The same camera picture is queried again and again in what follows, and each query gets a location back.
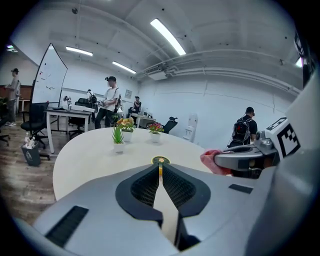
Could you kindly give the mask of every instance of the pink cloth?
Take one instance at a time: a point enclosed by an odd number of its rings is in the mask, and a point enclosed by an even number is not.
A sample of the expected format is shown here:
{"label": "pink cloth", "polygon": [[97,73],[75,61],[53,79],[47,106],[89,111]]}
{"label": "pink cloth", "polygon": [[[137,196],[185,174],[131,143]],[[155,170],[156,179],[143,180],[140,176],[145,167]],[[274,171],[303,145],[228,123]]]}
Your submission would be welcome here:
{"label": "pink cloth", "polygon": [[202,155],[200,155],[200,160],[214,174],[218,174],[218,175],[232,174],[231,169],[225,168],[225,167],[220,167],[220,166],[216,165],[216,163],[214,161],[215,156],[219,155],[221,153],[223,153],[223,152],[219,149],[209,149],[206,152],[204,152]]}

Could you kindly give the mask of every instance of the trash bin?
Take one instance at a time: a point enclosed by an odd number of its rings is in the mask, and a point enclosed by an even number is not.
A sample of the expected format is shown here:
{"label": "trash bin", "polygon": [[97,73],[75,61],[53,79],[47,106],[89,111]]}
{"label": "trash bin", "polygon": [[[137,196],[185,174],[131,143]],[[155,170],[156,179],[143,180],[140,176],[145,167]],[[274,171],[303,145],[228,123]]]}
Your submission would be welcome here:
{"label": "trash bin", "polygon": [[39,166],[40,165],[40,154],[39,154],[39,143],[35,142],[34,147],[29,149],[21,146],[24,158],[28,165],[30,166]]}

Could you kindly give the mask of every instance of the sneakers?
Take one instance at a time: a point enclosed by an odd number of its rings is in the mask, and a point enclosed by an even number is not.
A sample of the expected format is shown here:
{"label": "sneakers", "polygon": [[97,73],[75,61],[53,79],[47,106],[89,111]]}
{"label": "sneakers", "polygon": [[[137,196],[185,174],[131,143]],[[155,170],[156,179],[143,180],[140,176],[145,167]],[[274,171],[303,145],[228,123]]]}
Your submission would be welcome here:
{"label": "sneakers", "polygon": [[11,123],[9,123],[9,124],[7,124],[7,126],[16,126],[17,124],[15,123],[15,122],[11,122]]}

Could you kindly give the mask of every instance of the whiteboard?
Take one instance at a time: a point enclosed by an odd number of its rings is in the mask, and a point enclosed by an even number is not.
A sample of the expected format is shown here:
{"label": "whiteboard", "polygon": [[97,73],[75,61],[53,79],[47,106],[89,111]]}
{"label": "whiteboard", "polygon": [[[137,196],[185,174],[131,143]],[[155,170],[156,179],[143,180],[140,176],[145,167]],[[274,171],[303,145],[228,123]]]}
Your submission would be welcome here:
{"label": "whiteboard", "polygon": [[31,102],[60,102],[61,88],[67,70],[67,66],[58,55],[53,44],[50,43],[35,77]]}

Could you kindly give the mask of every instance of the white pot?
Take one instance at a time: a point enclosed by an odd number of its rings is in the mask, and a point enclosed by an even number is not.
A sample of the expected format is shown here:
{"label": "white pot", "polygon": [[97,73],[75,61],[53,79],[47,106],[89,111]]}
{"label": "white pot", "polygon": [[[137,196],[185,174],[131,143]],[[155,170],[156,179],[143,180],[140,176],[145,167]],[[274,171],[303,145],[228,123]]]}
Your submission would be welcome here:
{"label": "white pot", "polygon": [[131,142],[132,134],[133,134],[133,132],[122,131],[123,141],[124,142]]}
{"label": "white pot", "polygon": [[160,134],[154,134],[152,132],[150,132],[150,138],[152,142],[158,143],[160,140]]}
{"label": "white pot", "polygon": [[122,144],[113,144],[113,148],[114,148],[114,151],[116,152],[116,153],[120,153],[120,152],[123,152],[124,151],[124,149],[125,149],[125,145],[126,145],[126,143],[122,143]]}

